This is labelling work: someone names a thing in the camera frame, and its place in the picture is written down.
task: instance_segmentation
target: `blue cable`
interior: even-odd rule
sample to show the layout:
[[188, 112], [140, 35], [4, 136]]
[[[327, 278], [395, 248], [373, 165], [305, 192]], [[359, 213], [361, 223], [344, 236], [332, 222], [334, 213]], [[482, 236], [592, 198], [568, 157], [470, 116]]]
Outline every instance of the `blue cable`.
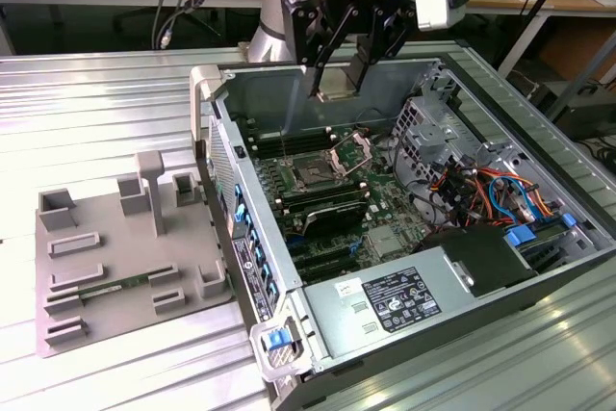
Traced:
[[490, 188], [488, 189], [488, 193], [490, 194], [490, 202], [492, 202], [492, 205], [498, 211], [502, 212], [503, 214], [505, 214], [506, 216], [511, 218], [514, 223], [516, 223], [516, 224], [518, 223], [518, 221], [516, 220], [515, 216], [513, 214], [511, 214], [511, 212], [507, 211], [506, 209], [503, 209], [497, 203], [496, 197], [494, 195], [494, 185], [495, 185], [496, 181], [499, 180], [500, 178], [505, 179], [505, 180], [509, 180], [513, 185], [518, 187], [518, 190], [520, 190], [520, 193], [522, 194], [522, 197], [524, 198], [526, 206], [528, 207], [530, 212], [533, 214], [535, 219], [539, 220], [541, 218], [544, 218], [544, 215], [532, 204], [532, 202], [528, 198], [528, 194], [526, 194], [526, 190], [525, 190], [524, 186], [520, 183], [520, 181], [516, 180], [515, 178], [507, 177], [506, 175], [503, 175], [501, 177], [496, 177], [494, 180], [492, 180], [492, 182], [490, 183]]

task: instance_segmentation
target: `sticker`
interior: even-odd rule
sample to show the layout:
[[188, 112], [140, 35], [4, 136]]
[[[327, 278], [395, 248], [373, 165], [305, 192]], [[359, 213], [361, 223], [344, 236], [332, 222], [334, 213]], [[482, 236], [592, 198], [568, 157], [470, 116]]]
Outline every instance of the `sticker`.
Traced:
[[441, 313], [415, 267], [374, 279], [362, 287], [387, 332], [396, 332]]
[[347, 281], [341, 281], [340, 283], [336, 283], [334, 284], [334, 287], [336, 288], [336, 291], [338, 291], [338, 296], [342, 298], [348, 295], [361, 293], [362, 280], [360, 278], [353, 278]]
[[244, 239], [235, 240], [233, 242], [235, 254], [238, 257], [240, 268], [244, 276], [248, 294], [252, 300], [255, 312], [259, 317], [259, 321], [267, 321], [271, 318], [271, 309], [268, 298], [261, 284], [261, 274], [259, 268], [252, 263], [250, 258], [250, 250]]

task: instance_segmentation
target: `warning label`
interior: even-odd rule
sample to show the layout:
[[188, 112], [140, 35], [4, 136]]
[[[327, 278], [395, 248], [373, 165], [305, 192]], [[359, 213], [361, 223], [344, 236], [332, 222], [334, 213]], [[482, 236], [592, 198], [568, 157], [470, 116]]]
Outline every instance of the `warning label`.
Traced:
[[364, 283], [364, 292], [383, 328], [395, 332], [441, 313], [415, 267]]

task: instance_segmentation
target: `expansion slot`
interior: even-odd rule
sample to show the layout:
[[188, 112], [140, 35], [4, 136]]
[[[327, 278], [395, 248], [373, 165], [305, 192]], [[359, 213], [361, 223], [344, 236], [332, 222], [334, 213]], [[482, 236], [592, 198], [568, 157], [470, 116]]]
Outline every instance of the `expansion slot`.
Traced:
[[329, 262], [318, 267], [307, 267], [298, 270], [299, 276], [306, 282], [310, 283], [317, 279], [329, 279], [331, 276], [337, 276], [341, 271], [356, 271], [359, 269], [355, 257], [346, 257], [334, 262]]
[[298, 270], [305, 269], [307, 267], [318, 266], [323, 263], [328, 263], [334, 260], [348, 257], [350, 251], [348, 247], [342, 249], [333, 250], [331, 252], [324, 252], [323, 254], [307, 255], [301, 260], [295, 260], [295, 267]]

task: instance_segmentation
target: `green circuit board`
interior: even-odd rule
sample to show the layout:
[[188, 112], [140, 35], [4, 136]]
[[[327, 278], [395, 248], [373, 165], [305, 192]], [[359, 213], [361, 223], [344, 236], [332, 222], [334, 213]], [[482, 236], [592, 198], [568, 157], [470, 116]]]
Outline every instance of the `green circuit board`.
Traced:
[[[342, 129], [334, 131], [334, 135], [343, 140], [352, 132]], [[334, 187], [360, 182], [367, 184], [369, 197], [361, 197], [368, 202], [366, 214], [360, 222], [340, 233], [304, 239], [299, 225], [305, 218], [305, 211], [297, 214], [274, 212], [297, 270], [308, 283], [406, 256], [429, 232], [422, 213], [409, 201], [408, 193], [391, 172], [382, 152], [373, 145], [370, 149], [372, 159], [348, 176], [340, 175], [332, 167], [329, 150], [253, 160], [270, 204], [281, 196], [327, 192]], [[346, 171], [366, 159], [362, 147], [352, 138], [336, 152]], [[328, 205], [331, 204], [320, 203], [315, 209]]]

